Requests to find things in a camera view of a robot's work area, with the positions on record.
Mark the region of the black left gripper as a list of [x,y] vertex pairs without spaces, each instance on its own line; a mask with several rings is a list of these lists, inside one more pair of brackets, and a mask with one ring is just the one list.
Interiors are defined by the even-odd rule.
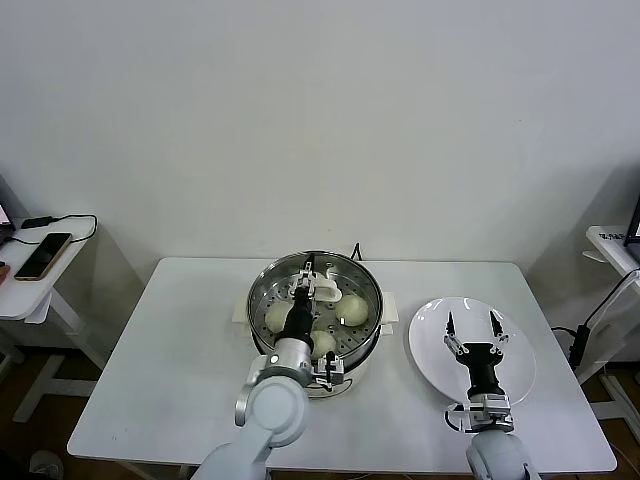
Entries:
[[289,285],[289,297],[294,301],[292,308],[286,315],[283,330],[278,334],[278,339],[290,338],[311,343],[310,333],[313,326],[313,304],[316,291],[314,253],[309,253],[300,271],[300,278],[293,279]]

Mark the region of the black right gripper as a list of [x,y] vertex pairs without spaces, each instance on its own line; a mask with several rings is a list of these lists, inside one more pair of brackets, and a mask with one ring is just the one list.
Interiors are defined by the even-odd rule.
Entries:
[[503,329],[502,316],[495,310],[490,310],[489,314],[493,344],[484,342],[463,344],[456,336],[452,312],[449,312],[446,322],[443,341],[449,351],[454,356],[458,356],[458,363],[468,370],[470,388],[467,390],[467,397],[469,400],[481,394],[503,394],[495,367],[503,360],[505,346],[508,344],[510,336]]

